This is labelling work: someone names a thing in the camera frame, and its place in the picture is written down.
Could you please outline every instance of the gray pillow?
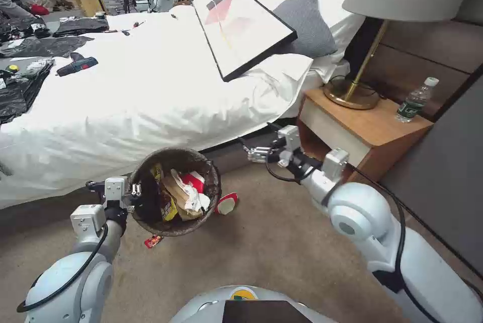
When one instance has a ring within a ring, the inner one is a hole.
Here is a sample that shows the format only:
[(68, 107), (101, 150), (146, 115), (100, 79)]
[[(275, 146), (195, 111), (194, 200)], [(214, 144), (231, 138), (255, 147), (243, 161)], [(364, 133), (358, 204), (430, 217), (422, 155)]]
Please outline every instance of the gray pillow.
[(297, 40), (280, 50), (311, 58), (337, 51), (331, 30), (318, 10), (317, 0), (285, 0), (273, 13), (297, 32)]

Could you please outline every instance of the abstract painting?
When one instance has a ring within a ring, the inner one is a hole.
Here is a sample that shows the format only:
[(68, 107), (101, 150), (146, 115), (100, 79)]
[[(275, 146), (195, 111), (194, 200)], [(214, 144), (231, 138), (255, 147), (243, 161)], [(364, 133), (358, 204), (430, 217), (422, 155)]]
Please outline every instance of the abstract painting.
[(225, 82), (297, 38), (256, 0), (193, 0), (193, 6)]

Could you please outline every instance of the black picture frame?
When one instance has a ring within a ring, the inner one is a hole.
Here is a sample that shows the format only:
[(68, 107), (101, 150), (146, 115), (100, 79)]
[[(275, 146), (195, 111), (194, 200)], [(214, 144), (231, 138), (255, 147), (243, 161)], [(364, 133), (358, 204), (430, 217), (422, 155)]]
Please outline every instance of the black picture frame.
[(285, 36), (284, 38), (282, 38), (281, 40), (279, 40), (278, 42), (276, 42), (273, 45), (269, 46), (262, 53), (260, 53), (260, 54), (256, 55), (255, 57), (253, 57), (251, 60), (249, 60), (245, 64), (241, 65), (240, 67), (238, 67), (234, 71), (230, 72), (229, 74), (223, 76), (223, 73), (221, 72), (221, 69), (220, 69), (220, 66), (218, 64), (218, 60), (216, 58), (216, 55), (213, 52), (213, 48), (211, 46), (210, 40), (209, 40), (208, 36), (206, 35), (205, 28), (203, 26), (203, 22), (201, 21), (200, 16), (198, 15), (198, 11), (196, 10), (196, 7), (194, 7), (194, 1), (195, 0), (192, 0), (193, 8), (195, 9), (196, 16), (198, 17), (198, 21), (200, 22), (200, 25), (201, 25), (201, 27), (203, 29), (204, 34), (205, 34), (206, 41), (208, 42), (208, 46), (210, 47), (210, 50), (211, 50), (211, 54), (213, 55), (213, 59), (215, 60), (215, 63), (216, 63), (216, 66), (218, 68), (218, 71), (220, 73), (220, 76), (221, 76), (221, 78), (223, 79), (224, 82), (229, 82), (229, 81), (231, 81), (231, 80), (239, 77), (244, 72), (250, 70), (255, 65), (257, 65), (260, 62), (262, 62), (263, 60), (265, 60), (267, 57), (269, 57), (269, 56), (273, 55), (274, 53), (276, 53), (281, 47), (283, 47), (285, 45), (288, 45), (289, 43), (291, 43), (294, 40), (296, 40), (297, 37), (298, 37), (297, 36), (297, 32), (290, 25), (288, 25), (283, 20), (281, 20), (278, 16), (276, 16), (273, 12), (271, 12), (269, 9), (267, 9), (265, 6), (263, 6), (260, 2), (258, 2), (257, 0), (253, 0), (258, 6), (260, 6), (263, 10), (265, 10), (266, 12), (268, 12), (276, 21), (280, 22), (285, 27), (287, 27), (290, 30), (290, 33), (287, 36)]

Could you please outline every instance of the bottle cap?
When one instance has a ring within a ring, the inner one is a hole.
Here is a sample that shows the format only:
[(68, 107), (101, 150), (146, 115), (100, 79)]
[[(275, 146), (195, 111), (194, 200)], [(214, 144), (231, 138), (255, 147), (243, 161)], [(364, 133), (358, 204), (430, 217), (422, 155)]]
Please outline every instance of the bottle cap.
[(434, 87), (437, 83), (439, 83), (439, 79), (433, 78), (431, 76), (429, 78), (426, 78), (426, 80), (424, 81), (424, 84), (429, 87)]
[(9, 65), (9, 67), (7, 68), (8, 71), (12, 72), (12, 73), (16, 73), (17, 71), (19, 71), (19, 67), (12, 64), (12, 65)]

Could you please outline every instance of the white pillow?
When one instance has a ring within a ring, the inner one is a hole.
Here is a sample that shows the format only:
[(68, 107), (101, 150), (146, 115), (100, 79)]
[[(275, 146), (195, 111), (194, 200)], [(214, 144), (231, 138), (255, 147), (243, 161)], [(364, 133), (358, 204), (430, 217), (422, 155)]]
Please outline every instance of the white pillow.
[[(285, 0), (258, 1), (269, 10), (274, 10)], [(325, 82), (331, 77), (336, 64), (342, 60), (347, 46), (364, 22), (364, 16), (344, 10), (343, 2), (344, 0), (318, 0), (320, 14), (330, 28), (337, 45), (337, 51), (334, 54), (316, 58), (311, 66)]]

